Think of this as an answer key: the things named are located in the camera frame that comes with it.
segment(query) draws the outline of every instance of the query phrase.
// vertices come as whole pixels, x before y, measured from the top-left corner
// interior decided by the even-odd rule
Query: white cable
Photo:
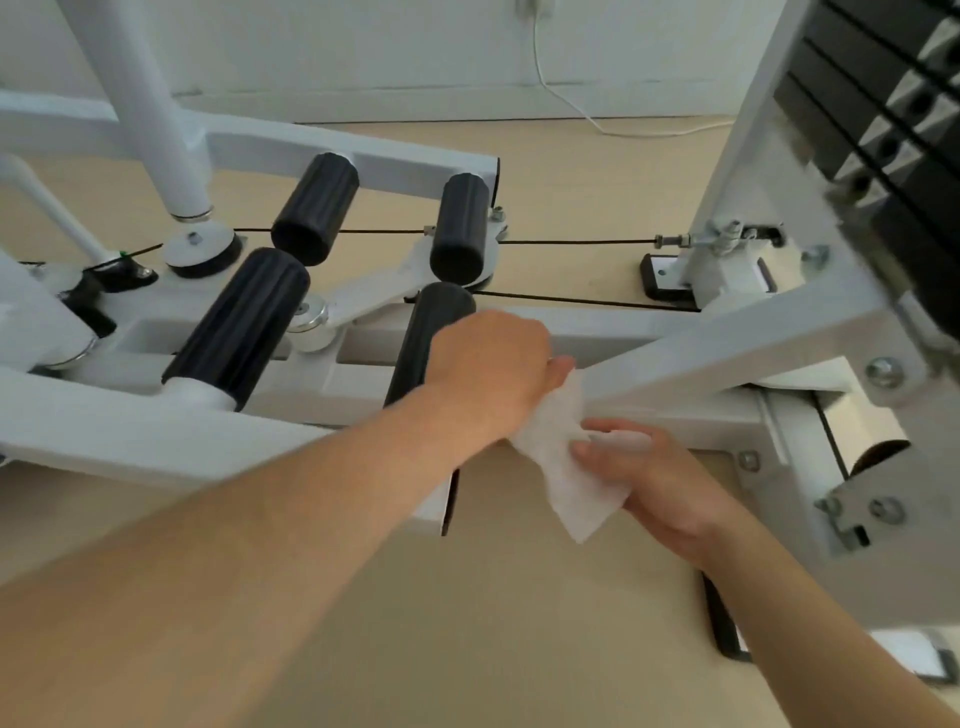
[[[586,111],[578,107],[568,98],[566,98],[560,91],[548,84],[543,79],[543,70],[540,68],[540,43],[538,37],[538,27],[540,26],[540,14],[537,13],[534,16],[534,66],[537,67],[537,80],[540,82],[540,85],[543,86],[543,89],[549,93],[556,96],[558,99],[563,101],[571,109],[575,110],[581,116],[583,116],[593,127],[601,133],[603,136],[619,136],[623,138],[632,138],[632,139],[663,139],[673,136],[688,136],[689,134],[706,132],[710,129],[722,129],[724,127],[733,126],[732,121],[718,121],[713,124],[705,124],[701,127],[694,127],[693,129],[684,129],[679,132],[610,132],[603,127],[601,127],[592,116],[590,116]]]

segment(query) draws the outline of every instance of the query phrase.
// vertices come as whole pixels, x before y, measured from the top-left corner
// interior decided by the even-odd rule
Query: beige floor
[[[500,201],[514,239],[685,231],[726,137],[605,138],[577,121],[353,130],[500,155]],[[138,165],[35,163],[112,248],[161,242],[174,227]],[[222,173],[211,195],[224,222],[267,228],[292,185]],[[362,193],[347,224],[418,228],[435,215],[435,203]],[[399,260],[412,240],[343,236],[314,285]],[[0,242],[24,259],[77,259],[58,231],[2,188]],[[268,241],[253,234],[251,242]],[[505,248],[491,290],[642,301],[636,265],[646,252],[644,245]],[[726,458],[707,460],[732,480]],[[536,467],[505,447],[468,464],[462,483],[449,537],[395,534],[250,726],[785,725],[756,669],[715,653],[694,571],[629,519],[617,516],[575,546],[546,505]],[[0,579],[172,497],[10,466],[0,471]],[[943,694],[960,706],[960,692]]]

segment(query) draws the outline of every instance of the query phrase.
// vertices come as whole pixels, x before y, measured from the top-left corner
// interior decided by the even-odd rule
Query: black foam roller
[[[483,273],[490,190],[465,172],[446,181],[433,234],[430,270],[440,280],[467,285]]]
[[[332,153],[316,155],[270,228],[274,247],[303,265],[320,265],[360,186],[349,159]]]
[[[394,377],[390,380],[383,406],[406,397],[423,384],[426,363],[430,358],[430,342],[434,335],[441,328],[466,318],[476,309],[476,302],[470,293],[455,283],[430,283],[420,291],[403,336]]]
[[[291,255],[253,251],[193,329],[160,381],[197,379],[243,409],[310,287]]]

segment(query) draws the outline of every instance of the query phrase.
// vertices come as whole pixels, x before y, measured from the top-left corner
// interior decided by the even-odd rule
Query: bolt
[[[800,253],[800,260],[803,263],[809,263],[815,270],[821,271],[827,267],[830,260],[830,247],[829,245],[811,246]]]
[[[760,453],[754,449],[745,449],[736,455],[737,465],[747,473],[760,472]]]
[[[836,496],[820,498],[820,500],[815,501],[813,505],[831,518],[839,518],[840,514],[843,513],[843,503],[840,501],[840,498]]]
[[[902,365],[892,356],[878,356],[864,370],[867,379],[880,389],[897,389],[906,381]]]
[[[875,519],[888,525],[900,525],[906,521],[903,504],[894,497],[874,498],[867,506],[867,510]]]

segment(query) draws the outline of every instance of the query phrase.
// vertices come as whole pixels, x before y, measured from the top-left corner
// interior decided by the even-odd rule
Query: left hand
[[[487,310],[433,337],[426,384],[446,388],[493,442],[516,432],[575,367],[571,356],[551,358],[541,322]]]

